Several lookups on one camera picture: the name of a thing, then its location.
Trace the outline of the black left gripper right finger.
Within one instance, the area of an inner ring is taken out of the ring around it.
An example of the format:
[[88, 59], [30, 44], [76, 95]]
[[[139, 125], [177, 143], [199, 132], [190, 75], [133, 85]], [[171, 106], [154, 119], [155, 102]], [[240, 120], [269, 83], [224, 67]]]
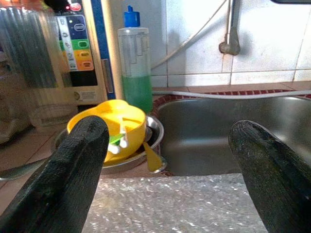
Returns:
[[228, 135], [246, 188], [270, 233], [311, 231], [311, 167], [260, 124], [241, 120]]

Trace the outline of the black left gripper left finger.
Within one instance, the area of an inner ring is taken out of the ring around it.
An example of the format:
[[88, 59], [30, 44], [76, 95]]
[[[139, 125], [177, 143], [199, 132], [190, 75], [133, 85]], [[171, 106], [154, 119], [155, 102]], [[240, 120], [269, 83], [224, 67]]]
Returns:
[[98, 116], [80, 120], [25, 182], [0, 217], [3, 233], [80, 233], [109, 142]]

